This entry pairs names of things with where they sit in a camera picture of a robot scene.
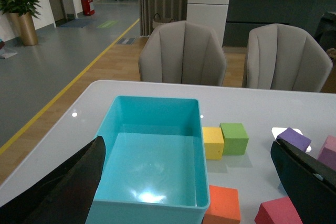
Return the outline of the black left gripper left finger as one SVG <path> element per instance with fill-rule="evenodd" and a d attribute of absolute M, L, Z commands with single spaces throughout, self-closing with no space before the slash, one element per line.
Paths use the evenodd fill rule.
<path fill-rule="evenodd" d="M 106 145 L 97 136 L 1 206 L 1 223 L 85 223 L 101 180 Z"/>

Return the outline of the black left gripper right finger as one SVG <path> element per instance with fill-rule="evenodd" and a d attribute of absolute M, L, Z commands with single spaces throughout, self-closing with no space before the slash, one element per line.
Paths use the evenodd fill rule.
<path fill-rule="evenodd" d="M 270 155 L 301 221 L 335 223 L 335 171 L 281 138 Z"/>

